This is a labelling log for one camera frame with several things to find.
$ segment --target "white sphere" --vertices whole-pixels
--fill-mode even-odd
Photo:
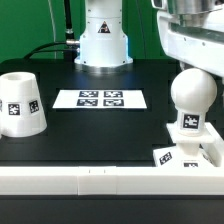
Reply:
[[[177,109],[207,112],[217,95],[214,79],[205,71],[191,68],[173,81],[171,96]]]

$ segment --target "cable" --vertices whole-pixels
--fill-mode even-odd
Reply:
[[[146,59],[146,43],[145,43],[145,32],[144,32],[143,21],[142,21],[142,12],[140,9],[139,0],[135,0],[135,3],[136,3],[137,11],[138,11],[139,22],[140,22],[140,29],[141,29],[142,40],[143,40],[144,57]]]
[[[24,59],[29,59],[34,54],[39,53],[49,53],[49,52],[66,52],[66,51],[77,51],[77,49],[62,49],[62,50],[43,50],[43,51],[32,51],[30,54],[26,55]]]
[[[51,15],[51,23],[52,23],[52,29],[53,29],[53,39],[54,42],[56,42],[56,26],[55,26],[55,20],[54,20],[54,12],[52,8],[52,2],[51,0],[48,0],[48,5],[49,5],[49,10],[50,10],[50,15]]]
[[[44,48],[47,48],[47,47],[52,47],[52,46],[56,46],[56,45],[65,45],[66,42],[53,42],[53,43],[48,43],[48,44],[44,44],[44,45],[41,45],[37,48],[35,48],[34,50],[32,50],[30,53],[28,53],[27,55],[25,55],[23,58],[24,59],[29,59],[32,55],[33,55],[33,52],[36,52],[36,51],[39,51],[39,50],[42,50]]]

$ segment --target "black cable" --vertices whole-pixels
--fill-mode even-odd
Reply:
[[[43,50],[43,51],[32,51],[29,54],[27,54],[24,59],[29,59],[31,56],[33,56],[34,54],[39,54],[39,53],[50,53],[50,52],[74,52],[77,51],[77,49],[73,48],[73,49],[62,49],[62,50]]]
[[[140,9],[139,0],[135,0],[135,3],[136,3],[137,11],[138,11],[139,22],[140,22],[140,29],[141,29],[142,40],[143,40],[144,57],[146,59],[146,43],[145,43],[145,32],[144,32],[143,21],[142,21],[142,12]]]
[[[25,55],[23,58],[24,59],[29,59],[33,55],[33,52],[39,51],[41,49],[44,49],[44,48],[47,48],[47,47],[56,46],[56,45],[65,45],[65,44],[66,44],[66,42],[63,42],[63,41],[52,42],[52,43],[44,44],[44,45],[41,45],[41,46],[35,48],[30,53],[28,53],[27,55]]]
[[[70,0],[64,0],[64,9],[65,9],[65,23],[66,23],[65,37],[66,39],[75,39],[75,34],[72,29]]]

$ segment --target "white cylinder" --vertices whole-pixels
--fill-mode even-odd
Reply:
[[[85,0],[86,30],[80,38],[77,64],[118,67],[132,63],[122,31],[122,0]]]
[[[3,135],[26,137],[46,129],[47,124],[34,74],[13,72],[2,75],[0,99]]]

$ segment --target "black table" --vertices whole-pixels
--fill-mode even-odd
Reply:
[[[0,72],[36,75],[48,127],[39,135],[0,141],[0,166],[154,166],[152,151],[171,146],[176,120],[170,87],[174,60],[136,60],[110,75],[77,71],[62,60],[9,60]],[[207,121],[224,137],[220,77]],[[147,109],[53,109],[61,89],[142,90]],[[218,196],[1,196],[0,223],[223,223]]]

